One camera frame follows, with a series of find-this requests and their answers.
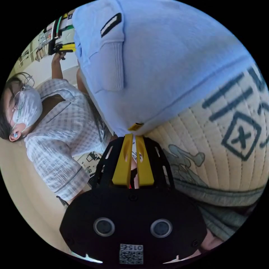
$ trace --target hand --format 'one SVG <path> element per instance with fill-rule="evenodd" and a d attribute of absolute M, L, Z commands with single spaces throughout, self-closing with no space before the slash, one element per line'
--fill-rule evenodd
<path fill-rule="evenodd" d="M 66 55 L 66 53 L 59 54 L 58 52 L 54 54 L 52 58 L 52 63 L 60 62 L 60 60 Z"/>

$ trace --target screw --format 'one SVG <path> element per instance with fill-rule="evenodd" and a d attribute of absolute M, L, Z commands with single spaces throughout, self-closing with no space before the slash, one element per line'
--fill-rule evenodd
<path fill-rule="evenodd" d="M 129 196 L 129 200 L 132 201 L 132 202 L 135 202 L 135 201 L 138 200 L 138 196 L 137 195 L 134 195 L 134 194 L 133 195 L 130 195 Z"/>
<path fill-rule="evenodd" d="M 192 247 L 196 247 L 198 246 L 198 241 L 195 239 L 192 243 L 191 243 Z"/>

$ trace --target ear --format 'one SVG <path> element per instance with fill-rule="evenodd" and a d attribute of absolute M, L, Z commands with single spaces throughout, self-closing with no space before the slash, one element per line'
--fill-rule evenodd
<path fill-rule="evenodd" d="M 18 130 L 13 130 L 12 134 L 9 136 L 9 140 L 11 142 L 15 142 L 16 140 L 18 140 L 21 137 L 22 133 Z"/>

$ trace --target yellow bracket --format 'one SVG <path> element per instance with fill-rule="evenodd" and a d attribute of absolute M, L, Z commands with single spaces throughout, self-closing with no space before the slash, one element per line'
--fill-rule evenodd
<path fill-rule="evenodd" d="M 129 188 L 131 178 L 133 135 L 124 137 L 118 163 L 112 178 L 114 185 L 123 185 Z"/>
<path fill-rule="evenodd" d="M 150 167 L 149 157 L 145 142 L 142 136 L 136 136 L 136 155 L 137 155 L 137 174 L 139 187 L 151 186 L 154 184 L 154 178 Z"/>
<path fill-rule="evenodd" d="M 137 173 L 139 187 L 152 186 L 154 178 L 150 167 L 149 157 L 146 150 L 145 142 L 142 136 L 136 136 L 137 152 Z M 113 175 L 112 182 L 114 185 L 130 186 L 131 162 L 132 162 L 133 135 L 127 134 L 124 137 L 120 156 Z"/>

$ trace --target dark hair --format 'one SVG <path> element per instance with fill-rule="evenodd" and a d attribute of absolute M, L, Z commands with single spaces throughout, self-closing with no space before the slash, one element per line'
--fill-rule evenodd
<path fill-rule="evenodd" d="M 4 93 L 6 90 L 10 90 L 11 93 L 14 95 L 13 89 L 12 89 L 12 84 L 14 82 L 18 82 L 19 84 L 22 85 L 22 80 L 19 78 L 20 75 L 23 75 L 25 77 L 25 72 L 20 72 L 17 73 L 15 75 L 13 75 L 10 79 L 7 80 L 5 86 L 4 86 L 4 90 L 1 94 L 1 99 L 0 99 L 0 138 L 2 139 L 6 139 L 9 140 L 9 135 L 11 133 L 11 126 L 10 123 L 8 122 L 7 118 L 6 118 L 6 112 L 4 109 Z"/>

